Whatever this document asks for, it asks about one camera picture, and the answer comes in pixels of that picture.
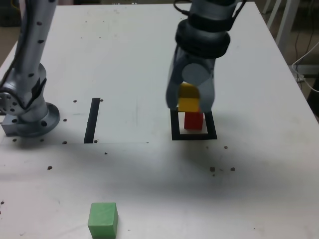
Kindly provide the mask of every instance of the black tape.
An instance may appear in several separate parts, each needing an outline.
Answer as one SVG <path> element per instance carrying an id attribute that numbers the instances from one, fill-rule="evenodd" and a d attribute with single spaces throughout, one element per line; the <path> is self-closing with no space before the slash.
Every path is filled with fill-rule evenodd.
<path id="1" fill-rule="evenodd" d="M 96 121 L 98 119 L 100 98 L 93 98 L 91 102 L 90 114 L 84 136 L 84 143 L 93 143 Z"/>

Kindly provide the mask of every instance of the red block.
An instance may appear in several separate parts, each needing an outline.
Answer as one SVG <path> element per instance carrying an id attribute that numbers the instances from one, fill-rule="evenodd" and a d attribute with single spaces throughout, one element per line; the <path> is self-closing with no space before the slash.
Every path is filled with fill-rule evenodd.
<path id="1" fill-rule="evenodd" d="M 184 129 L 202 130 L 204 113 L 185 112 Z"/>

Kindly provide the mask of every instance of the green block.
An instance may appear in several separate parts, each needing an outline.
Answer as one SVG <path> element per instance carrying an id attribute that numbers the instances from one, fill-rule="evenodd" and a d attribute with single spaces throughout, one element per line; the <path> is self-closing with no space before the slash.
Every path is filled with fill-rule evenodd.
<path id="1" fill-rule="evenodd" d="M 115 203 L 92 203 L 88 227 L 93 239 L 114 239 L 118 219 Z"/>

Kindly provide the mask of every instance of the floor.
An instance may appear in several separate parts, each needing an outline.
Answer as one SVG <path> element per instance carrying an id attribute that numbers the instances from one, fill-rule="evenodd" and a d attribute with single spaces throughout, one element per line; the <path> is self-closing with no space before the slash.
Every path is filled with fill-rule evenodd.
<path id="1" fill-rule="evenodd" d="M 132 2 L 137 3 L 170 3 L 172 0 L 102 0 L 104 4 L 114 4 L 114 3 L 128 3 L 131 4 Z M 261 11 L 265 5 L 266 0 L 255 0 L 255 3 Z M 273 22 L 273 25 L 270 29 L 271 34 L 275 38 L 279 29 L 280 21 L 283 15 L 284 7 L 285 7 L 286 1 L 282 1 L 282 6 L 279 9 L 279 12 L 277 13 L 277 16 Z M 296 61 L 297 55 L 296 55 L 296 48 L 297 46 L 297 53 L 298 57 L 301 57 L 305 54 L 306 49 L 309 44 L 310 37 L 312 35 L 312 17 L 314 22 L 314 33 L 313 37 L 309 46 L 309 49 L 311 49 L 318 41 L 319 41 L 319 0 L 316 0 L 314 3 L 313 8 L 313 14 L 309 14 L 309 3 L 310 0 L 302 1 L 300 4 L 300 7 L 297 12 L 296 20 L 293 26 L 293 30 L 291 32 L 291 37 L 289 40 L 289 43 L 287 45 L 287 50 L 284 54 L 284 58 L 287 62 L 287 64 L 292 64 Z M 270 16 L 270 12 L 263 15 L 263 18 L 265 22 L 267 22 L 268 18 Z M 14 46 L 17 37 L 19 34 L 19 27 L 0 27 L 0 65 L 2 65 L 3 61 L 11 51 L 12 47 Z M 316 48 L 313 52 L 311 52 L 303 61 L 304 64 L 319 64 L 319 47 Z M 314 79 L 308 79 L 310 84 L 312 85 L 314 82 Z M 305 83 L 302 83 L 303 89 L 302 92 L 304 96 L 307 98 L 310 92 L 310 88 L 305 85 Z"/>

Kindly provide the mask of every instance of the yellow block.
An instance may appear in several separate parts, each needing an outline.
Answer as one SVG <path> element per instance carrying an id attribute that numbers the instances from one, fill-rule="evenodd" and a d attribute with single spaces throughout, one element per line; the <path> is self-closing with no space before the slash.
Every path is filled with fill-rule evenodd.
<path id="1" fill-rule="evenodd" d="M 199 99 L 178 98 L 178 111 L 180 112 L 198 112 Z"/>
<path id="2" fill-rule="evenodd" d="M 182 83 L 178 92 L 178 111 L 198 112 L 199 111 L 199 91 L 189 83 Z"/>
<path id="3" fill-rule="evenodd" d="M 179 97 L 181 98 L 197 98 L 199 99 L 199 91 L 196 86 L 189 84 L 189 83 L 182 83 L 179 86 Z"/>

